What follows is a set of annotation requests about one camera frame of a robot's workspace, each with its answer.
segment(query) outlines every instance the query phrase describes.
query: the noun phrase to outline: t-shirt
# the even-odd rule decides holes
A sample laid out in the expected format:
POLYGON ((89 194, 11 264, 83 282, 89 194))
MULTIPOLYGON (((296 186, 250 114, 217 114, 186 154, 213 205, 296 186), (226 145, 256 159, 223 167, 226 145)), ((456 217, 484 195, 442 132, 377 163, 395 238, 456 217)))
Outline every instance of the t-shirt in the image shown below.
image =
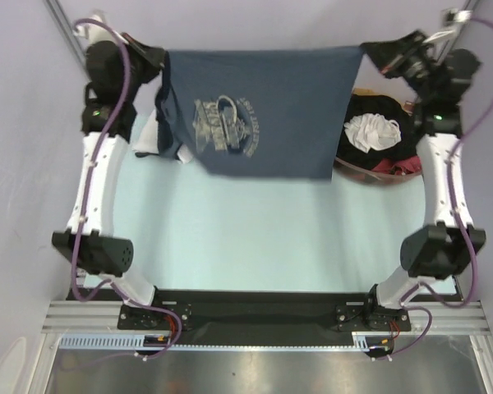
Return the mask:
POLYGON ((330 179, 361 59, 359 47, 170 51, 159 154, 184 144, 213 174, 330 179))

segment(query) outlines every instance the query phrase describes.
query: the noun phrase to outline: red cloth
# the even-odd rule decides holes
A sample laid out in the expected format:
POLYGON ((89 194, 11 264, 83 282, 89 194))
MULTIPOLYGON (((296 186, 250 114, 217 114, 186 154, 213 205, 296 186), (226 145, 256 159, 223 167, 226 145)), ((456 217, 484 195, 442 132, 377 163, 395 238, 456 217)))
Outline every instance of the red cloth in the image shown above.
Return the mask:
POLYGON ((381 172, 382 174, 390 175, 405 175, 420 172, 422 170, 422 163, 418 156, 413 156, 406 160, 400 160, 399 162, 393 162, 388 158, 384 158, 376 167, 372 169, 373 172, 381 172))

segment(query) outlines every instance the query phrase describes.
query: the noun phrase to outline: pile of clothes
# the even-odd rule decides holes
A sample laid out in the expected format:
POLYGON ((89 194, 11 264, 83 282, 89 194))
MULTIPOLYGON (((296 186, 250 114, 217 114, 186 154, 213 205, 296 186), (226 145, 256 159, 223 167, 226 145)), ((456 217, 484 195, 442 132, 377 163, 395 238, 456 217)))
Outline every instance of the pile of clothes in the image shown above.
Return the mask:
POLYGON ((420 172, 411 117, 393 98, 351 96, 336 157, 368 171, 406 175, 420 172))

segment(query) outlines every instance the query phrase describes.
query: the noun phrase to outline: black cloth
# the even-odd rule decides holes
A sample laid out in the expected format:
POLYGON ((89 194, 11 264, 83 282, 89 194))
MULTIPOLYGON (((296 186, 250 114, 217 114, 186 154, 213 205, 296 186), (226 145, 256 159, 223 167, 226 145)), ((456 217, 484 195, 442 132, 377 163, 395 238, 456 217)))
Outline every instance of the black cloth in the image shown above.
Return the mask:
POLYGON ((417 155, 419 139, 414 135, 411 117, 395 99, 383 95, 359 96, 353 94, 347 107, 344 122, 349 122, 353 117, 361 116, 364 113, 378 113, 388 121, 396 121, 399 124, 402 140, 391 148, 380 151, 370 149, 368 153, 365 153, 349 142, 343 128, 336 157, 354 166, 372 170, 384 158, 397 162, 417 155))

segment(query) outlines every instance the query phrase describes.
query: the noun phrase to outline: light blue table surface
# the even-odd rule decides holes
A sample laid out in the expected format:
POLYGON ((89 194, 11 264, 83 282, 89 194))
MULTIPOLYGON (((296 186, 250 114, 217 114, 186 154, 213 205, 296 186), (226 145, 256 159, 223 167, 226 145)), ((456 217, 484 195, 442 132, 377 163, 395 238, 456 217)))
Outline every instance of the light blue table surface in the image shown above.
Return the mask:
MULTIPOLYGON (((424 209, 421 177, 386 187, 336 172, 331 183, 227 179, 128 150, 113 219, 158 288, 365 292, 398 267, 424 209)), ((455 293, 451 279, 435 289, 455 293)))

